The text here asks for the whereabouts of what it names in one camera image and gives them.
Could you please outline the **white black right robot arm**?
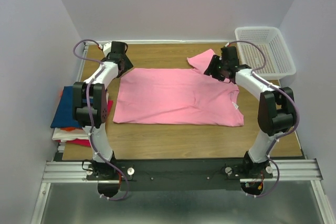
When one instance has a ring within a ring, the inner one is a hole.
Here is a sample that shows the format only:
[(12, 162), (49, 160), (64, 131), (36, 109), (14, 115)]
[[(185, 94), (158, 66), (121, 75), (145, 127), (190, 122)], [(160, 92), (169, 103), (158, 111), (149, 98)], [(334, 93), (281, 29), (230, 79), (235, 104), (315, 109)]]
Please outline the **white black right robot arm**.
[(255, 177), (266, 169), (270, 153), (279, 139), (291, 134), (298, 125), (299, 114), (293, 91), (289, 87), (275, 86), (248, 65), (241, 65), (236, 47), (229, 45), (221, 48), (220, 56), (212, 56), (204, 74), (218, 81), (228, 79), (259, 102), (257, 121), (260, 131), (238, 167), (238, 172), (244, 176)]

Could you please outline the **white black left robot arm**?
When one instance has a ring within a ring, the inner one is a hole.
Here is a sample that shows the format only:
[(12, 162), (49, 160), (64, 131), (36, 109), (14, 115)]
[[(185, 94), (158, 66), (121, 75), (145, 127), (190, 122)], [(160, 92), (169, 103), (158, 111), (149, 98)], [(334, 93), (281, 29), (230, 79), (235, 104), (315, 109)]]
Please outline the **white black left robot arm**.
[[(79, 44), (92, 42), (103, 52), (101, 60), (84, 58), (76, 53)], [(89, 138), (92, 149), (92, 167), (104, 179), (112, 179), (116, 173), (120, 178), (126, 175), (115, 166), (114, 151), (111, 148), (107, 133), (106, 120), (108, 117), (107, 87), (116, 78), (133, 68), (127, 57), (128, 44), (112, 41), (101, 45), (92, 39), (81, 40), (73, 48), (73, 54), (86, 61), (98, 63), (98, 69), (85, 81), (75, 82), (72, 86), (72, 116)]]

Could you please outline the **pink t shirt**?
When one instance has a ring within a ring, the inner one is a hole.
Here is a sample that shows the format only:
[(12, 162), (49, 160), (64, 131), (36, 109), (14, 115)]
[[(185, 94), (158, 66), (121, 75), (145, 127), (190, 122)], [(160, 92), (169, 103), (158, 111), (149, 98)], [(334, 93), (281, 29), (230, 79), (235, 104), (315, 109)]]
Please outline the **pink t shirt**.
[(188, 58), (189, 69), (134, 68), (120, 80), (114, 123), (244, 125), (239, 88), (204, 75), (214, 51)]

